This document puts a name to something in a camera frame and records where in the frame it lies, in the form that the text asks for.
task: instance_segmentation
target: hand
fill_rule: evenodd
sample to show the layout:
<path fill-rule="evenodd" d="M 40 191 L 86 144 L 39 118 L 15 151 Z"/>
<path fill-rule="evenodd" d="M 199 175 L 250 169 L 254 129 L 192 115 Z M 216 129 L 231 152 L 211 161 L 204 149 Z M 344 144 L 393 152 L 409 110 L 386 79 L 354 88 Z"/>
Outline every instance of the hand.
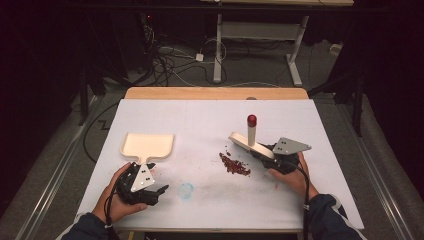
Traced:
<path fill-rule="evenodd" d="M 303 167 L 303 171 L 309 177 L 308 165 L 306 164 L 303 153 L 299 152 L 298 155 L 299 155 L 299 161 L 300 161 L 299 167 L 300 168 Z M 305 181 L 305 177 L 299 170 L 296 169 L 293 172 L 285 174 L 285 175 L 272 168 L 270 168 L 268 172 L 271 175 L 273 175 L 275 178 L 287 184 L 292 190 L 294 190 L 301 197 L 305 198 L 306 181 Z M 309 182 L 309 199 L 308 200 L 311 200 L 313 197 L 315 197 L 318 194 L 319 192 L 316 190 L 312 182 Z"/>
<path fill-rule="evenodd" d="M 100 198 L 99 198 L 99 201 L 97 202 L 96 207 L 92 211 L 92 213 L 96 215 L 104 223 L 106 223 L 106 215 L 104 211 L 106 199 L 109 197 L 112 191 L 113 185 L 118 180 L 118 177 L 121 175 L 121 173 L 125 172 L 125 170 L 127 170 L 130 167 L 130 165 L 131 163 L 127 163 L 123 167 L 121 167 L 117 172 L 115 172 L 112 179 L 110 180 L 109 185 L 105 188 L 105 190 L 103 190 L 103 193 L 102 195 L 100 195 Z M 147 209 L 147 204 L 145 203 L 128 205 L 123 203 L 117 194 L 114 194 L 112 198 L 112 203 L 110 206 L 110 217 L 112 218 L 112 223 L 115 223 L 127 215 L 140 212 L 145 209 Z"/>

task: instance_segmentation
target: blue stain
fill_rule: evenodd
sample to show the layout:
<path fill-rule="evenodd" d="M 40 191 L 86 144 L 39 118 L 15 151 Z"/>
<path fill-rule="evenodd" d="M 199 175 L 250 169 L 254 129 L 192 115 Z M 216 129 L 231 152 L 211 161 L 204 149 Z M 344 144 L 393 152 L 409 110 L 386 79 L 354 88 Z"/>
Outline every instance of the blue stain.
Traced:
<path fill-rule="evenodd" d="M 190 183 L 184 183 L 180 185 L 178 189 L 178 196 L 182 199 L 189 199 L 193 193 L 194 187 Z"/>

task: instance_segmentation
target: desk leg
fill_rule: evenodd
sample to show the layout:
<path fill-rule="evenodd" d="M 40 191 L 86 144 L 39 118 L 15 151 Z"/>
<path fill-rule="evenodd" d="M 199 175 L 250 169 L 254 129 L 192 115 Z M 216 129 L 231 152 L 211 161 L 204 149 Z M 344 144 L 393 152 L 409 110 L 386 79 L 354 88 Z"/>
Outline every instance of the desk leg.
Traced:
<path fill-rule="evenodd" d="M 222 40 L 222 14 L 218 14 L 218 21 L 216 24 L 216 53 L 215 53 L 215 65 L 213 70 L 213 82 L 221 82 L 221 40 Z"/>
<path fill-rule="evenodd" d="M 87 94 L 87 78 L 86 78 L 86 66 L 82 66 L 79 74 L 80 80 L 80 104 L 81 104 L 81 119 L 78 123 L 82 126 L 88 116 L 88 94 Z"/>
<path fill-rule="evenodd" d="M 302 18 L 302 22 L 299 26 L 299 29 L 297 30 L 296 40 L 294 42 L 294 49 L 292 54 L 287 54 L 287 64 L 289 66 L 290 74 L 293 79 L 293 83 L 296 87 L 302 86 L 302 80 L 300 79 L 299 71 L 296 67 L 296 56 L 297 52 L 299 51 L 300 44 L 302 43 L 303 34 L 305 33 L 306 24 L 308 23 L 309 16 L 304 16 Z"/>

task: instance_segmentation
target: red cap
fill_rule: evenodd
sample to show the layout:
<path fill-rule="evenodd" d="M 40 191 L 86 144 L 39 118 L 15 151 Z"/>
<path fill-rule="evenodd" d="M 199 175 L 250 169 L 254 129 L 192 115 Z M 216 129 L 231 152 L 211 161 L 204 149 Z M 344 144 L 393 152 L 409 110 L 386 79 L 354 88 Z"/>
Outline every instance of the red cap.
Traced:
<path fill-rule="evenodd" d="M 256 116 L 253 114 L 250 114 L 247 117 L 247 126 L 249 127 L 256 127 Z"/>

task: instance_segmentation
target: wooden table edge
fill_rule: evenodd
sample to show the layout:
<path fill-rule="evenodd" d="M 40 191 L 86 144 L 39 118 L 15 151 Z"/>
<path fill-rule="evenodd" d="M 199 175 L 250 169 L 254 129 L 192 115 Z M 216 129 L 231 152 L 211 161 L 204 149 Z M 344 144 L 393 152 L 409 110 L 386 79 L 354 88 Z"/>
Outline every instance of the wooden table edge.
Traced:
<path fill-rule="evenodd" d="M 125 99 L 164 100 L 302 100 L 303 88 L 132 87 Z"/>

